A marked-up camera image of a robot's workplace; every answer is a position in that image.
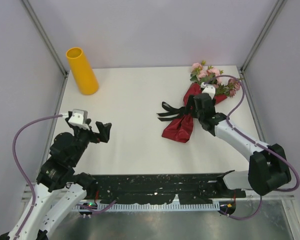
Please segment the black gold-lettered ribbon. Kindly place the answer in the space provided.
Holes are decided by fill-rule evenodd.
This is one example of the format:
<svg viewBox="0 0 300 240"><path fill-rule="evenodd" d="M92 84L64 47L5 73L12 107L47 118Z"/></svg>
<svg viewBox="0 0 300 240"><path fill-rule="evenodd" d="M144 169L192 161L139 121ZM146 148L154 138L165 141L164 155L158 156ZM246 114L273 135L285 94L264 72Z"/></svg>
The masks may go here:
<svg viewBox="0 0 300 240"><path fill-rule="evenodd" d="M176 119L181 119L187 113L185 106L175 108L165 101L161 103L161 107L165 110L165 112L157 113L157 119L161 122L170 122Z"/></svg>

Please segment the pink artificial flower bunch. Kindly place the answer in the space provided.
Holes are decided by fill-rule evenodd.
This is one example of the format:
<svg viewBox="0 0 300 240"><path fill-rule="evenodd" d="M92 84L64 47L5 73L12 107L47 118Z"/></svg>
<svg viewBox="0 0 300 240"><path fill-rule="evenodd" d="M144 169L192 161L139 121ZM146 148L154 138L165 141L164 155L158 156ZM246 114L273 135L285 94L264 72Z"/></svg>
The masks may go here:
<svg viewBox="0 0 300 240"><path fill-rule="evenodd" d="M228 81L225 82L223 77L220 77L224 71L218 69L215 66L209 65L205 67L206 62L193 63L190 71L190 81L201 85L202 83L211 84L215 87L215 96L226 96L234 97L236 93L241 89L239 81L233 77L229 77Z"/></svg>

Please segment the red wrapping paper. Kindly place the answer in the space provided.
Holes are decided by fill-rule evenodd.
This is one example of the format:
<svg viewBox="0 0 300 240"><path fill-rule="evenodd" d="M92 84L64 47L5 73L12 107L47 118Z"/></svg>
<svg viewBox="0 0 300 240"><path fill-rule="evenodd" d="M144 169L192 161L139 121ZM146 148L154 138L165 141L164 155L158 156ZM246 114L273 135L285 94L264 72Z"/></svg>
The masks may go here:
<svg viewBox="0 0 300 240"><path fill-rule="evenodd" d="M197 83L191 84L186 94L183 97L183 106L187 104L188 97L190 95L197 96L202 94L201 86ZM219 103L220 100L224 100L225 97L216 97L214 96L216 103ZM197 119L196 113L195 115L185 114L180 119L175 119L169 121L169 125L163 130L162 137L173 140L180 143L186 143L190 140L193 129L194 129L194 119ZM212 118L212 126L202 126L202 128L211 133L213 136L216 135L215 127L220 123L226 120L226 115L220 112L216 112L214 117Z"/></svg>

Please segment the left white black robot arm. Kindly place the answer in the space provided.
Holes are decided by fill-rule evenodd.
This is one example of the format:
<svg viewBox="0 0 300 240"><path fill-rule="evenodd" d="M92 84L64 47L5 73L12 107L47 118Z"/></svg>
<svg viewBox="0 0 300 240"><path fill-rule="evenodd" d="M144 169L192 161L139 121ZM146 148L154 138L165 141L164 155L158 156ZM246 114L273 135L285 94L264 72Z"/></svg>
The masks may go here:
<svg viewBox="0 0 300 240"><path fill-rule="evenodd" d="M90 143L107 143L112 124L91 120L74 112L65 119L73 133L58 134L50 147L50 157L40 168L31 198L15 227L1 240L48 240L68 213L84 198L97 193L96 179L87 173L75 174L75 167Z"/></svg>

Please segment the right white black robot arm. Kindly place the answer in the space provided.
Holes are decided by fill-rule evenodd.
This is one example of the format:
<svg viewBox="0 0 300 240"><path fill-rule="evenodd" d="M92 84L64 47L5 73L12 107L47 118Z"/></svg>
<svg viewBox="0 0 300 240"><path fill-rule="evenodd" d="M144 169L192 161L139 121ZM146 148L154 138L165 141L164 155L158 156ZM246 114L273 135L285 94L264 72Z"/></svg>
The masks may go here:
<svg viewBox="0 0 300 240"><path fill-rule="evenodd" d="M248 170L232 170L218 177L216 191L221 197L228 197L236 189L253 190L264 196L292 180L284 149L241 132L225 114L216 112L209 94L191 95L187 106L205 131L228 143L248 161Z"/></svg>

